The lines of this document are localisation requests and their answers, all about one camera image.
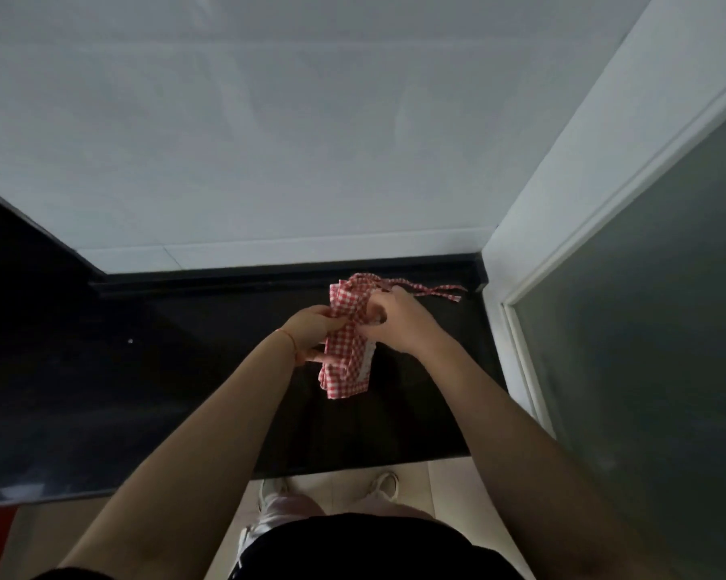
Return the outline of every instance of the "black shirt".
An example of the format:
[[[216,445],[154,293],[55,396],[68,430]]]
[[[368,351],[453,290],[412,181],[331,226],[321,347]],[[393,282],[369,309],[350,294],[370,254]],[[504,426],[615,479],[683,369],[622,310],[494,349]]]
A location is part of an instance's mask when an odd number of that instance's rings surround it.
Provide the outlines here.
[[[495,551],[472,545],[457,530],[411,517],[341,514],[310,517],[263,534],[241,557],[236,580],[249,578],[436,578],[521,580]],[[36,580],[114,580],[61,568]]]

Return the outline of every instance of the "forearm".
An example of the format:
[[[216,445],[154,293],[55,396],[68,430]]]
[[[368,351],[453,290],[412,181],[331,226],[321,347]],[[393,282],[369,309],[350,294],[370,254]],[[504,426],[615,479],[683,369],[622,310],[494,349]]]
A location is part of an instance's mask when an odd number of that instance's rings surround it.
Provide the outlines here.
[[[232,521],[294,366],[274,332],[145,459],[68,555],[118,580],[202,578]]]
[[[637,549],[580,468],[459,343],[446,336],[420,360],[449,404],[495,507],[540,578],[590,577]]]

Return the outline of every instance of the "hand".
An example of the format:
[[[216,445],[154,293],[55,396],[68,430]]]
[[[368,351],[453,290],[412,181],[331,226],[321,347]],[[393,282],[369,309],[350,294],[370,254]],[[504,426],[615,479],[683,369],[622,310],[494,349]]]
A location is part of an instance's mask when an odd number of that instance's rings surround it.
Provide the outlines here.
[[[449,337],[430,312],[403,287],[395,286],[389,293],[374,291],[368,300],[366,315],[370,321],[379,319],[384,323],[358,325],[362,336],[417,358],[436,342]]]
[[[340,361],[335,356],[330,356],[314,350],[312,347],[324,341],[331,331],[343,328],[348,319],[345,317],[332,318],[330,307],[327,305],[313,305],[302,309],[293,315],[282,326],[296,344],[296,365],[301,366],[306,361],[334,364]]]

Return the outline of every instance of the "red gingham fabric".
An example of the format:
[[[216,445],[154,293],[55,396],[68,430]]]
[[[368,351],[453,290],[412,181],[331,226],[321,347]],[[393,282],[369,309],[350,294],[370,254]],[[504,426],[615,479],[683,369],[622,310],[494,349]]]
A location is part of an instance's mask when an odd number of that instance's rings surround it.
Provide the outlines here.
[[[416,297],[438,295],[454,302],[458,302],[461,297],[446,291],[467,291],[457,284],[428,288],[403,278],[383,279],[370,273],[353,274],[349,281],[330,285],[331,315],[345,316],[352,321],[325,341],[325,353],[343,360],[340,364],[323,364],[319,371],[319,386],[326,390],[329,399],[344,399],[368,390],[370,361],[374,356],[376,342],[366,340],[355,326],[367,323],[366,306],[371,292],[376,289],[389,291],[395,284],[411,287]]]

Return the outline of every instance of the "red string bracelet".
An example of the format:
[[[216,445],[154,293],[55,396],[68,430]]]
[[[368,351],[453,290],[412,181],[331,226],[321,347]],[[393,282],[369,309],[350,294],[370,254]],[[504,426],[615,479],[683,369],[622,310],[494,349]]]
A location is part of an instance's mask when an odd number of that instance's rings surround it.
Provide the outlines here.
[[[299,347],[296,345],[296,338],[293,337],[293,334],[290,333],[290,331],[287,331],[286,329],[282,329],[282,328],[277,328],[274,331],[281,331],[283,334],[286,334],[290,338],[290,341],[293,342],[293,353],[294,354],[299,353]]]

